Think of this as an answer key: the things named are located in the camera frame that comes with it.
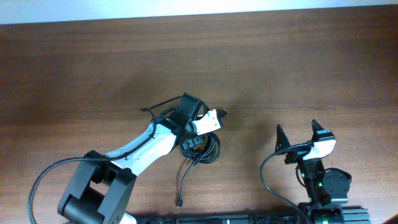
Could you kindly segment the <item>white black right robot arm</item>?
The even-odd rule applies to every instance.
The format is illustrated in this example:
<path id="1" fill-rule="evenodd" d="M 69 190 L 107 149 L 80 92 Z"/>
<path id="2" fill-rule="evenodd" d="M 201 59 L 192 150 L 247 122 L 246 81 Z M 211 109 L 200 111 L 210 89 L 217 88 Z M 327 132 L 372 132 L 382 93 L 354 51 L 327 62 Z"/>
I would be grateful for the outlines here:
<path id="1" fill-rule="evenodd" d="M 316 120 L 311 125 L 311 140 L 296 145 L 289 143 L 282 126 L 277 125 L 275 152 L 300 171 L 310 201 L 298 207 L 306 217 L 312 223 L 344 223 L 342 205 L 348 202 L 352 176 L 341 169 L 324 167 L 322 159 L 332 153 L 336 138 Z"/>

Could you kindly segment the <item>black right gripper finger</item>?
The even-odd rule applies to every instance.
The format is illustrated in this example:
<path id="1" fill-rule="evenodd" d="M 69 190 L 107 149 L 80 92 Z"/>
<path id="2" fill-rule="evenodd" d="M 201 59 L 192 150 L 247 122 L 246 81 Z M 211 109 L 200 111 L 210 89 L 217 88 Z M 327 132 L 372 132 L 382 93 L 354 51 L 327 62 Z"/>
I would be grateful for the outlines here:
<path id="1" fill-rule="evenodd" d="M 287 154 L 291 145 L 280 124 L 276 127 L 276 133 L 275 152 L 278 154 Z"/>
<path id="2" fill-rule="evenodd" d="M 324 129 L 317 120 L 313 119 L 311 125 L 313 142 L 329 141 L 335 138 L 334 134 L 329 129 Z"/>

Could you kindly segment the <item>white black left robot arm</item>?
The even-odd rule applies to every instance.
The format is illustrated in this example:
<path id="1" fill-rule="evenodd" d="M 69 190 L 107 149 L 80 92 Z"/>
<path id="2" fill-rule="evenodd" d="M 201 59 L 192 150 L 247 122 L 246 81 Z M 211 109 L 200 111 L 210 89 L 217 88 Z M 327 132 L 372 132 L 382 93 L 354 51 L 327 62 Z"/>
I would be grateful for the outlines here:
<path id="1" fill-rule="evenodd" d="M 147 129 L 125 146 L 81 159 L 57 207 L 72 223 L 134 223 L 126 208 L 137 177 L 179 145 L 190 148 L 222 127 L 216 110 L 184 93 L 176 107 L 153 116 Z"/>

